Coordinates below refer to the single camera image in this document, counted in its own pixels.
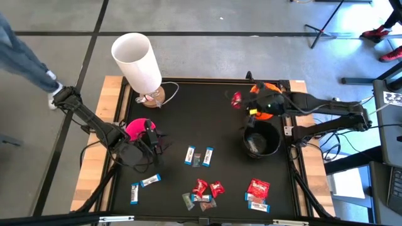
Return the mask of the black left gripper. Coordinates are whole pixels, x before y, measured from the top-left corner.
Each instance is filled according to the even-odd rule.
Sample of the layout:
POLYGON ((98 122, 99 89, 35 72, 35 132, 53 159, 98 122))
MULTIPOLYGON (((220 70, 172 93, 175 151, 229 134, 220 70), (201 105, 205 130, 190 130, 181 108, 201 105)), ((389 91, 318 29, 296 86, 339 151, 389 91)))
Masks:
POLYGON ((127 125, 127 133, 130 136, 130 141, 135 143, 146 157, 152 157, 152 163, 155 166, 161 164, 160 154, 158 149, 163 153, 171 145, 160 146, 160 143, 170 143, 170 136, 160 136, 156 131, 155 124, 147 118, 135 119, 127 125))

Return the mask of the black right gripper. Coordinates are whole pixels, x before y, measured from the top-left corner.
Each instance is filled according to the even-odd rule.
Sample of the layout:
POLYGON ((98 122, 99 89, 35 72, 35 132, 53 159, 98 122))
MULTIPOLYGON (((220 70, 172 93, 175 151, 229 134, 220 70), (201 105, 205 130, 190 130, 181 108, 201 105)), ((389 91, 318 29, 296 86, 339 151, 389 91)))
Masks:
POLYGON ((257 94, 241 94, 241 107, 248 111, 256 109, 259 113, 281 116, 285 113, 285 98, 281 92, 275 90, 260 90, 257 94))

